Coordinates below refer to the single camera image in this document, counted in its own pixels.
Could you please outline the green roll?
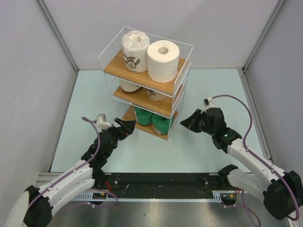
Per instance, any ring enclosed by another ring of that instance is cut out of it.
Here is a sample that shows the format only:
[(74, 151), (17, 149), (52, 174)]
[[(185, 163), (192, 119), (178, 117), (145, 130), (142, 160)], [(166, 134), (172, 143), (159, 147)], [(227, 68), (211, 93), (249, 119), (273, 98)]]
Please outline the green roll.
[(171, 119), (169, 118), (155, 113), (151, 116), (151, 127), (157, 135), (167, 135), (171, 124)]
[(146, 111), (139, 107), (134, 108), (136, 121), (141, 126), (149, 126), (152, 122), (152, 112)]

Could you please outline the cream paper roll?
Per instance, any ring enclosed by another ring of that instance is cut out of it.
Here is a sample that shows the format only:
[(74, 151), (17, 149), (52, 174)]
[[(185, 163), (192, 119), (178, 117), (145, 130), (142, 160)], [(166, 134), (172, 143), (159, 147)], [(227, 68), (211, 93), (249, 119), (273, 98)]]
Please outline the cream paper roll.
[(127, 93), (135, 92), (141, 88), (141, 86), (123, 79), (119, 79), (119, 82), (121, 89)]

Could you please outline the tan paper roll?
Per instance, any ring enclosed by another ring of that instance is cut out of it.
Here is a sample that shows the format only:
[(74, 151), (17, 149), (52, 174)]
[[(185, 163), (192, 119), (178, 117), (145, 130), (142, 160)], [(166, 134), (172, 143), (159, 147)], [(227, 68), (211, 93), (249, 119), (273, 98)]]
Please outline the tan paper roll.
[(152, 101), (161, 101), (167, 97), (166, 95), (159, 93), (157, 91), (151, 90), (151, 89), (147, 89), (146, 94), (147, 94), (147, 97)]

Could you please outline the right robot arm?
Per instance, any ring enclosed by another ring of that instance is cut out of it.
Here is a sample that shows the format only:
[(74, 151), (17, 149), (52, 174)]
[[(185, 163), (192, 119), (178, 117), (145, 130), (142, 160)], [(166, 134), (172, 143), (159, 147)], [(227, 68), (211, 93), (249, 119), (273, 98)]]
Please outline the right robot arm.
[(244, 146), (242, 136), (227, 127), (220, 108), (196, 109), (180, 124), (195, 133), (210, 135), (217, 149), (251, 171), (251, 174), (246, 174), (233, 164), (222, 168), (218, 172), (218, 184), (222, 189), (237, 187), (246, 191), (262, 201), (267, 211), (278, 220), (283, 220), (303, 205), (300, 176), (295, 171), (286, 172)]

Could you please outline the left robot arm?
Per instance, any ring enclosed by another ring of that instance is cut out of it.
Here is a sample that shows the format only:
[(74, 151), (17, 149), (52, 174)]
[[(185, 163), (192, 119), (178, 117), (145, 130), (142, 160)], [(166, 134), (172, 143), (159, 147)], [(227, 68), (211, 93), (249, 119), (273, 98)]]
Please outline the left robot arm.
[(92, 125), (97, 138), (69, 170), (40, 187), (31, 185), (26, 188), (12, 207), (6, 227), (45, 227), (74, 197), (104, 185), (105, 173), (102, 167), (117, 148), (118, 142), (134, 132), (136, 121), (115, 118), (118, 125), (114, 126), (106, 121), (104, 114), (100, 114), (94, 121), (86, 117), (83, 120)]

